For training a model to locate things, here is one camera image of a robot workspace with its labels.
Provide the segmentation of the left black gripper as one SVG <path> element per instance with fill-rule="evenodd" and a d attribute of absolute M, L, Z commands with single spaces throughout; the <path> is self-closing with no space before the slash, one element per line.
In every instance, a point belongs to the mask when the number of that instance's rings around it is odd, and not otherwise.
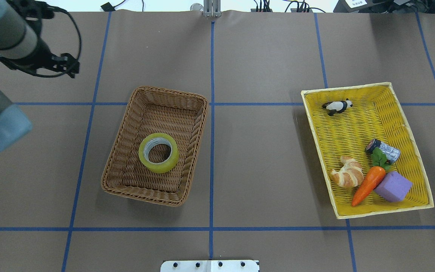
<path fill-rule="evenodd" d="M 25 67 L 30 70 L 40 68 L 51 70 L 55 64 L 53 56 L 54 54 L 51 52 L 46 42 L 38 38 L 35 48 L 25 57 Z"/>

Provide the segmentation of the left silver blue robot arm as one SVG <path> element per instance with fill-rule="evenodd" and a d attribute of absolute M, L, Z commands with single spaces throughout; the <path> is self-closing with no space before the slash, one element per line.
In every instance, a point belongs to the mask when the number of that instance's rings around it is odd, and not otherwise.
<path fill-rule="evenodd" d="M 33 129 L 31 119 L 16 104 L 12 93 L 23 90 L 29 76 L 17 79 L 17 69 L 35 72 L 50 60 L 51 52 L 33 27 L 0 0 L 0 153 L 17 143 Z"/>

